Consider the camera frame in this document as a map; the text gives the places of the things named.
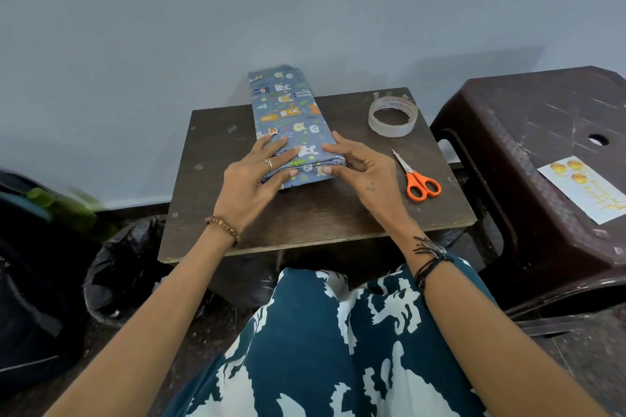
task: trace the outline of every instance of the scissors blade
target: scissors blade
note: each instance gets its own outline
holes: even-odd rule
[[[404,160],[402,160],[402,157],[400,157],[400,155],[398,155],[396,151],[391,151],[391,152],[393,152],[393,154],[395,155],[395,158],[397,159],[398,162],[400,162],[400,165],[402,165],[402,168],[404,168],[405,172],[413,173],[413,169],[409,166],[409,164],[407,164]]]

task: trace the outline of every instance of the brown plastic stool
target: brown plastic stool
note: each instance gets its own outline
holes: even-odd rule
[[[626,301],[626,215],[598,225],[537,171],[576,155],[626,193],[626,80],[594,66],[471,79],[431,129],[503,236],[480,272],[503,310],[557,316]]]

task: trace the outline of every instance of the person's left hand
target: person's left hand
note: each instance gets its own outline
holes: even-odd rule
[[[285,165],[300,151],[295,147],[272,157],[285,146],[287,138],[282,137],[270,144],[271,139],[271,136],[264,136],[257,140],[248,155],[224,171],[224,184],[213,215],[222,218],[240,234],[270,203],[282,184],[298,174],[296,169],[281,170],[261,183],[265,175]]]

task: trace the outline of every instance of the wrapped gift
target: wrapped gift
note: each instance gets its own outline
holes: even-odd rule
[[[323,144],[335,144],[335,139],[301,71],[282,65],[248,76],[257,138],[287,137],[286,146],[277,154],[296,146],[300,148],[298,156],[280,168],[298,170],[298,175],[285,182],[284,188],[332,178],[322,168],[343,164],[345,160],[341,155],[322,150]]]

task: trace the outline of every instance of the black string bracelet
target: black string bracelet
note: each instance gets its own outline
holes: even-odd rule
[[[419,268],[419,270],[415,273],[415,285],[418,287],[419,291],[424,293],[424,288],[426,287],[426,278],[428,274],[430,274],[434,269],[442,262],[449,261],[452,262],[452,259],[448,257],[448,253],[446,249],[444,249],[439,244],[435,244],[430,239],[426,237],[414,237],[414,239],[420,241],[420,245],[413,250],[414,254],[433,254],[434,258],[425,263],[423,266]]]

